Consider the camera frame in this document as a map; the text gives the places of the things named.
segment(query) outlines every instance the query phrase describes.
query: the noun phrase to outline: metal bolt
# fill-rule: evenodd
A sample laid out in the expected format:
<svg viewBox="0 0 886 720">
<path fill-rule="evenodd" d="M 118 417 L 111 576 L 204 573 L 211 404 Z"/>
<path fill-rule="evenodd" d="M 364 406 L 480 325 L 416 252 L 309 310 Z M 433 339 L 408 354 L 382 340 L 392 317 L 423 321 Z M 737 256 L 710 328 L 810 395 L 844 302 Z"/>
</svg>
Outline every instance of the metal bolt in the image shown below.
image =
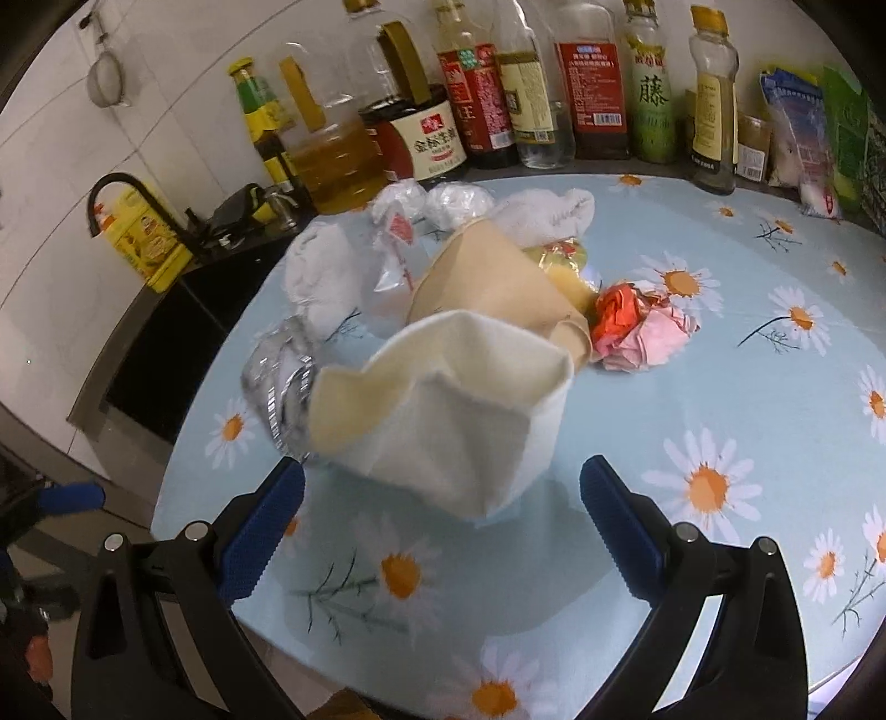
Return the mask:
<svg viewBox="0 0 886 720">
<path fill-rule="evenodd" d="M 105 538 L 105 549 L 108 552 L 118 551 L 123 547 L 123 536 L 120 533 L 113 533 Z"/>
<path fill-rule="evenodd" d="M 187 528 L 184 529 L 184 536 L 189 540 L 197 541 L 202 540 L 206 537 L 206 533 L 209 532 L 209 526 L 204 522 L 192 522 Z"/>
<path fill-rule="evenodd" d="M 766 555 L 774 555 L 778 552 L 778 545 L 771 537 L 761 537 L 757 540 L 757 547 Z"/>
<path fill-rule="evenodd" d="M 678 523 L 674 529 L 677 537 L 685 543 L 694 543 L 698 539 L 698 528 L 691 522 Z"/>
</svg>

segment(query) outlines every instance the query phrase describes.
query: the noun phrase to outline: glass bottle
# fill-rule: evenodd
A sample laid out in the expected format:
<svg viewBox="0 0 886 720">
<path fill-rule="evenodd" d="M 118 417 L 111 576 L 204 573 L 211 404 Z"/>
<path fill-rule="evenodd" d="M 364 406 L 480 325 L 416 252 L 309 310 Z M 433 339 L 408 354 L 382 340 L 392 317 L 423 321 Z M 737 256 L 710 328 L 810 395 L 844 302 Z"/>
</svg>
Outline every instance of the glass bottle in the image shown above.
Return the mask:
<svg viewBox="0 0 886 720">
<path fill-rule="evenodd" d="M 506 168 L 519 162 L 508 106 L 488 32 L 471 22 L 462 0 L 434 0 L 437 57 L 471 163 Z"/>
<path fill-rule="evenodd" d="M 555 27 L 579 158 L 629 157 L 625 89 L 612 13 L 594 0 L 564 0 L 557 8 Z"/>
<path fill-rule="evenodd" d="M 677 126 L 665 64 L 665 37 L 658 26 L 655 0 L 625 0 L 625 9 L 632 60 L 633 151 L 646 162 L 674 162 Z"/>
<path fill-rule="evenodd" d="M 738 51 L 729 42 L 726 16 L 721 11 L 693 5 L 692 22 L 697 32 L 689 38 L 689 51 L 698 70 L 693 182 L 708 192 L 729 195 L 735 190 L 738 162 Z"/>
<path fill-rule="evenodd" d="M 280 139 L 311 194 L 317 212 L 343 213 L 366 205 L 388 184 L 385 162 L 369 137 L 354 99 L 342 85 L 338 58 L 315 37 L 309 46 L 285 43 L 273 56 L 287 95 L 304 123 L 283 130 Z"/>
<path fill-rule="evenodd" d="M 346 58 L 359 114 L 392 181 L 414 177 L 430 188 L 468 170 L 446 87 L 429 82 L 433 54 L 421 34 L 378 0 L 344 0 L 350 25 Z"/>
<path fill-rule="evenodd" d="M 554 35 L 534 1 L 498 0 L 493 39 L 520 161 L 536 169 L 572 162 L 575 136 Z"/>
<path fill-rule="evenodd" d="M 228 75 L 237 88 L 249 138 L 274 183 L 299 203 L 310 207 L 305 186 L 280 140 L 280 132 L 291 128 L 293 119 L 280 105 L 265 79 L 255 74 L 253 66 L 252 58 L 241 58 L 228 68 Z"/>
</svg>

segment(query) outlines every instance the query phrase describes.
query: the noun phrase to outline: light blue tablecloth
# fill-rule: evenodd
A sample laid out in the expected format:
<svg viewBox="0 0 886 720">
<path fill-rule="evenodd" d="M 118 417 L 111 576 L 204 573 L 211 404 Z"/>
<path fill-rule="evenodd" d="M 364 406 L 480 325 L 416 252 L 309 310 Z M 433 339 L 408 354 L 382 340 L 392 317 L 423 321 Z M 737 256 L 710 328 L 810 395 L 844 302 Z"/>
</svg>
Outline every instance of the light blue tablecloth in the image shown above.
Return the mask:
<svg viewBox="0 0 886 720">
<path fill-rule="evenodd" d="M 886 244 L 786 200 L 713 199 L 677 180 L 486 186 L 499 198 L 528 187 L 592 191 L 590 261 L 607 281 L 669 290 L 701 332 L 653 372 L 584 370 L 550 471 L 486 522 L 311 470 L 292 534 L 234 605 L 237 617 L 324 675 L 417 714 L 572 718 L 648 612 L 579 501 L 579 469 L 602 453 L 672 520 L 691 519 L 720 542 L 778 541 L 811 683 L 862 653 L 886 609 Z M 158 538 L 213 519 L 278 460 L 239 374 L 256 337 L 289 313 L 282 277 L 282 267 L 270 274 L 198 392 L 163 482 Z M 328 343 L 350 364 L 378 345 L 353 321 Z M 711 600 L 669 699 L 685 689 L 715 612 Z"/>
</svg>

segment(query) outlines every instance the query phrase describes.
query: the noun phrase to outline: yellow handle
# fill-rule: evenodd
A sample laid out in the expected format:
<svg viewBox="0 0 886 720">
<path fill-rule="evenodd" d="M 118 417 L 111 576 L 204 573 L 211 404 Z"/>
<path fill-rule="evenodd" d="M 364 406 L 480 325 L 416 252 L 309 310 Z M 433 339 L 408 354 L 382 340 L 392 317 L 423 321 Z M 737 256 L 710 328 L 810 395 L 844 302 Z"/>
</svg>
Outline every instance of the yellow handle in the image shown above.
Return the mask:
<svg viewBox="0 0 886 720">
<path fill-rule="evenodd" d="M 378 34 L 378 44 L 391 66 L 400 94 L 411 98 L 417 106 L 430 102 L 428 76 L 424 74 L 422 60 L 418 57 L 418 51 L 403 23 L 395 20 L 384 24 Z"/>
<path fill-rule="evenodd" d="M 307 87 L 305 74 L 295 59 L 289 57 L 281 60 L 280 72 L 283 73 L 286 87 L 289 88 L 292 99 L 295 100 L 301 116 L 305 119 L 307 129 L 311 132 L 316 132 L 325 128 L 326 113 L 323 112 L 323 108 L 317 105 L 317 101 L 314 100 L 311 89 Z"/>
</svg>

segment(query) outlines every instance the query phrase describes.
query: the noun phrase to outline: green bottle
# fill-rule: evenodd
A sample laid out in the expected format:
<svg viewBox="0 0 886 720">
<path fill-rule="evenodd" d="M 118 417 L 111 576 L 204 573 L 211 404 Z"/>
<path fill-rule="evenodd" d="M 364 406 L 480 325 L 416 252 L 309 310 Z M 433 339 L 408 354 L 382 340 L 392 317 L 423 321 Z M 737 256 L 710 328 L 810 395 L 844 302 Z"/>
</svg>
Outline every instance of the green bottle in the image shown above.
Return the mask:
<svg viewBox="0 0 886 720">
<path fill-rule="evenodd" d="M 625 0 L 625 8 L 631 48 L 633 151 L 646 162 L 674 162 L 677 127 L 655 0 Z"/>
</svg>

